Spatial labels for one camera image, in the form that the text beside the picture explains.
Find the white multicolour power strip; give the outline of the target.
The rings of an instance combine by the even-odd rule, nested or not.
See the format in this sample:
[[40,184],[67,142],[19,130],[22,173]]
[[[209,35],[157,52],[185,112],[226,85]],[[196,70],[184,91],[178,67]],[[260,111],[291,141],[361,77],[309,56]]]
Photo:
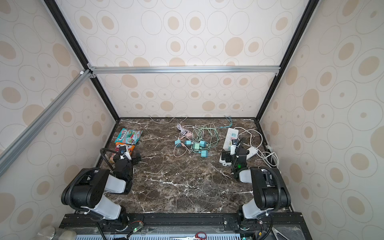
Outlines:
[[225,151],[230,151],[231,145],[232,145],[232,140],[237,140],[239,135],[239,130],[233,129],[233,128],[228,128],[225,142],[223,145],[223,150]]

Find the teal charger with teal cable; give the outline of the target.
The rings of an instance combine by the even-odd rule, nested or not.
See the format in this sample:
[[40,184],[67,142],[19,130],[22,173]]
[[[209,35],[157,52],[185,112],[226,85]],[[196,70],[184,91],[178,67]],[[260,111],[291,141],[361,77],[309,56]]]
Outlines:
[[201,157],[202,158],[207,158],[208,157],[208,151],[200,151]]

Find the light green charger plug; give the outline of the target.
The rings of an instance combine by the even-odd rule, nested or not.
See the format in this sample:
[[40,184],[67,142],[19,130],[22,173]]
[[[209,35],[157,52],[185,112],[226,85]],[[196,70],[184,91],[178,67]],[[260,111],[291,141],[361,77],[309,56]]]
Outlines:
[[193,150],[194,151],[199,151],[200,150],[200,144],[199,143],[194,143],[193,144]]

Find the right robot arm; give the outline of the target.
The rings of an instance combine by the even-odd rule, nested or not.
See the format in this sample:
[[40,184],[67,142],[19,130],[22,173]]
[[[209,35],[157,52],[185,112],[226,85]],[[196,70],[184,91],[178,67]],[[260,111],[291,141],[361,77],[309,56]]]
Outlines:
[[242,219],[261,219],[291,205],[291,196],[278,168],[266,166],[248,167],[250,153],[239,141],[231,145],[230,156],[235,180],[252,185],[253,198],[242,205],[239,214]]

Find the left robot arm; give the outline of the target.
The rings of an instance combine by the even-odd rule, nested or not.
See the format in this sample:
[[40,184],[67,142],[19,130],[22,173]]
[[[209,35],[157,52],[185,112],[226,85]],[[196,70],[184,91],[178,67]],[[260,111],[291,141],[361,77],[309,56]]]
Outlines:
[[134,166],[142,161],[141,155],[131,155],[126,146],[116,151],[102,148],[100,154],[109,168],[82,169],[64,189],[61,202],[102,220],[125,223],[128,221],[125,207],[112,202],[105,193],[129,194],[134,181]]

